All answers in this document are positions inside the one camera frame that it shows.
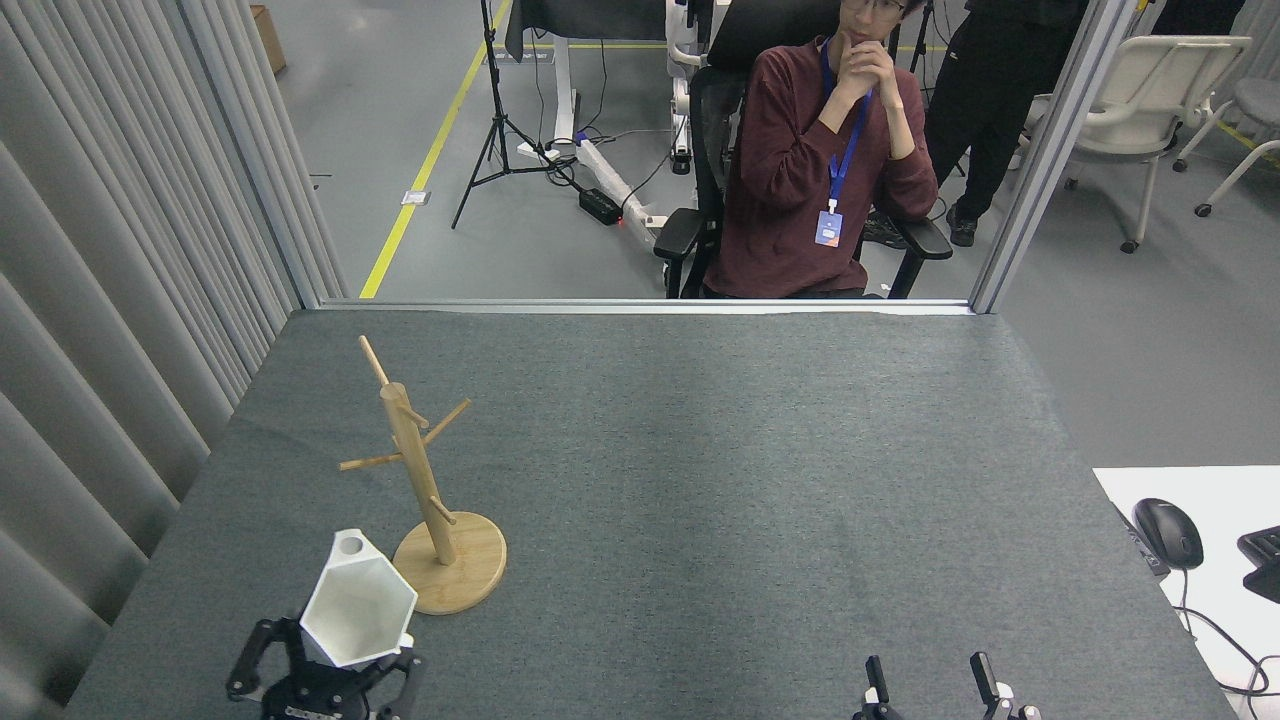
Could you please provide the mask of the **person's right hand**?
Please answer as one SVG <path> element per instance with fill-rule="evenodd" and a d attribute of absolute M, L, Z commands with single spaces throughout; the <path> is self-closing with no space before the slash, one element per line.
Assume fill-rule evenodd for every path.
<path fill-rule="evenodd" d="M 832 99 L 852 105 L 878 87 L 881 78 L 876 53 L 879 49 L 877 41 L 855 41 L 852 36 L 846 37 L 838 64 L 833 68 L 836 82 L 831 92 Z"/>

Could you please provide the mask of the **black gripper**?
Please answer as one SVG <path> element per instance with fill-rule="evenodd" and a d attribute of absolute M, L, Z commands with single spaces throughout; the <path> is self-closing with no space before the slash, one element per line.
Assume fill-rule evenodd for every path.
<path fill-rule="evenodd" d="M 259 665 L 269 646 L 283 642 L 288 673 L 262 688 Z M 376 692 L 392 673 L 401 673 L 398 694 L 383 698 Z M 255 700 L 264 719 L 413 719 L 413 706 L 422 680 L 422 660 L 411 647 L 378 659 L 362 670 L 306 661 L 297 618 L 261 619 L 236 660 L 225 689 L 229 700 Z M 378 693 L 369 701 L 369 692 Z"/>

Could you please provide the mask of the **person's left hand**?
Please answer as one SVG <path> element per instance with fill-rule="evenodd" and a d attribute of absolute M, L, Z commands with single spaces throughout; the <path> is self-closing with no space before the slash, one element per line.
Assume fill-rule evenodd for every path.
<path fill-rule="evenodd" d="M 864 41 L 855 49 L 855 72 L 873 77 L 886 110 L 904 110 L 896 67 L 884 45 L 878 41 Z"/>

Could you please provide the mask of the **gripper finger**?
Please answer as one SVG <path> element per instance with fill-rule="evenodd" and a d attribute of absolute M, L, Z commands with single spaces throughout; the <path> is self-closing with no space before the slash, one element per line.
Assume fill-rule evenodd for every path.
<path fill-rule="evenodd" d="M 902 716 L 891 706 L 884 673 L 878 655 L 870 655 L 865 661 L 869 683 L 861 707 L 852 715 L 854 720 L 897 720 Z"/>
<path fill-rule="evenodd" d="M 1011 719 L 1012 688 L 996 678 L 989 656 L 986 652 L 978 651 L 970 656 L 969 664 L 980 701 L 986 707 L 983 719 Z"/>

